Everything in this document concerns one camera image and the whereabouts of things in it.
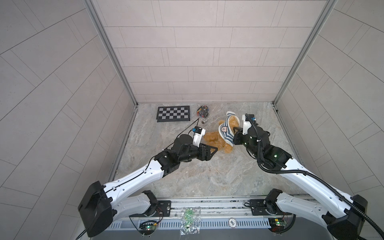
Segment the striped knit bear sweater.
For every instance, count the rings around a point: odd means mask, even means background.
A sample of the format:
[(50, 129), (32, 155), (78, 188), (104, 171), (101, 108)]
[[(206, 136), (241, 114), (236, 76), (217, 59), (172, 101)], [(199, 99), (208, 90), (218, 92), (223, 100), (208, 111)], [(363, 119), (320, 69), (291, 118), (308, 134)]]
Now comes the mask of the striped knit bear sweater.
[(239, 126), (240, 126), (239, 118), (236, 116), (234, 112), (231, 112), (231, 111), (227, 112), (227, 118), (219, 126), (219, 134), (221, 138), (231, 147), (234, 146), (234, 137), (235, 137), (233, 128), (239, 127)]

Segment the brown teddy bear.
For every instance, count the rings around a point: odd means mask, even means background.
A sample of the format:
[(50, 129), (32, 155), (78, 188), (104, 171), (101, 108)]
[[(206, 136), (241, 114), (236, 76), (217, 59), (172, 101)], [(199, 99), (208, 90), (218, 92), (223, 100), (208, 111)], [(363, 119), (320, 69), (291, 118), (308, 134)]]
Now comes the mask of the brown teddy bear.
[(207, 145), (230, 154), (234, 147), (234, 130), (240, 126), (239, 118), (232, 112), (228, 112), (225, 121), (219, 122), (219, 128), (216, 132), (209, 132), (204, 135), (204, 141)]

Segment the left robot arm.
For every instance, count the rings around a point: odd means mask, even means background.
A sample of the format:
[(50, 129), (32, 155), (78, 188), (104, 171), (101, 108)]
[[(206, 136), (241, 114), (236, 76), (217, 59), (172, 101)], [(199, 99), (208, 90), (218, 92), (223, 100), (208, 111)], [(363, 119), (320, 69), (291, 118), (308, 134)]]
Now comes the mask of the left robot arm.
[(176, 171), (182, 162), (209, 161), (217, 151), (218, 148), (202, 143), (195, 146), (191, 136), (182, 134), (170, 149), (153, 156), (147, 165), (135, 172), (104, 185), (100, 181), (92, 183), (78, 206), (85, 227), (82, 233), (92, 238), (115, 220), (136, 214), (151, 216), (158, 206), (155, 195), (151, 191), (137, 196), (133, 193)]

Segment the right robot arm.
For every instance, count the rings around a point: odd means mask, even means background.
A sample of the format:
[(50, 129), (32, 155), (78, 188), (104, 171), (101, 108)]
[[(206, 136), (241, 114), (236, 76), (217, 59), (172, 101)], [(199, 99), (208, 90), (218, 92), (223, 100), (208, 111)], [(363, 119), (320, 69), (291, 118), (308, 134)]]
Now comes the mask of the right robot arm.
[(366, 220), (368, 202), (359, 195), (350, 196), (332, 187), (307, 170), (283, 149), (273, 146), (269, 132), (260, 127), (234, 129), (234, 145), (243, 145), (259, 167), (266, 173), (282, 175), (290, 180), (316, 202), (291, 196), (272, 189), (264, 200), (269, 214), (278, 211), (298, 215), (326, 228), (337, 240), (359, 240)]

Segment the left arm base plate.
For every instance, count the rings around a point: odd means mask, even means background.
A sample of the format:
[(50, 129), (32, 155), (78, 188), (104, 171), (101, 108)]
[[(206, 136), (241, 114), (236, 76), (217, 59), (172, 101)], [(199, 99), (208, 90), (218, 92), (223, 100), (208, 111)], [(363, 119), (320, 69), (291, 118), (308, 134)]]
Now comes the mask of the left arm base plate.
[(152, 209), (148, 213), (144, 214), (134, 214), (131, 217), (134, 218), (159, 218), (159, 217), (169, 217), (171, 214), (171, 201), (159, 201), (156, 209)]

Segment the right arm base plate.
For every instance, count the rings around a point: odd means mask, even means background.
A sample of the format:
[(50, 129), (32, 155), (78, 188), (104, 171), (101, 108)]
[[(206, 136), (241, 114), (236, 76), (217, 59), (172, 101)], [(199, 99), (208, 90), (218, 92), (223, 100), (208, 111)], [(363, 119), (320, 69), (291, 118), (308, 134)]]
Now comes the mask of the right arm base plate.
[(253, 216), (282, 216), (284, 213), (278, 208), (269, 210), (262, 199), (251, 199), (244, 203), (246, 208), (250, 208)]

